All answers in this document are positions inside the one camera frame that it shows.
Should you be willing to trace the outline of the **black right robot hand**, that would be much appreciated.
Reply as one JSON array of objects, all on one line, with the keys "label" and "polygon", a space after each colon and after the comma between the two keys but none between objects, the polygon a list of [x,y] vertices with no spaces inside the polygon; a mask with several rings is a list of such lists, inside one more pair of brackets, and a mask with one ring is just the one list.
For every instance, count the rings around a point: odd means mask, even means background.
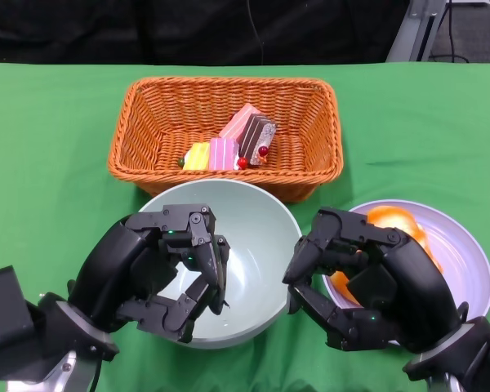
[{"label": "black right robot hand", "polygon": [[[359,303],[344,309],[312,286],[316,274],[342,272]],[[365,215],[322,207],[294,247],[283,276],[292,301],[344,351],[378,350],[389,341],[419,353],[461,324],[452,293],[424,248],[406,232]]]}]

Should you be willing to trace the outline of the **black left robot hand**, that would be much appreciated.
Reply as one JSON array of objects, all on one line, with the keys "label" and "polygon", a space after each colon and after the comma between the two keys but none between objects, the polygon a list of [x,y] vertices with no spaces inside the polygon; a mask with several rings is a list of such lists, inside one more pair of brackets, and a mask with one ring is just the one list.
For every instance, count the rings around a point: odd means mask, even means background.
[{"label": "black left robot hand", "polygon": [[91,325],[115,332],[128,322],[189,343],[205,310],[225,301],[230,246],[207,204],[166,205],[113,224],[92,249],[68,302]]}]

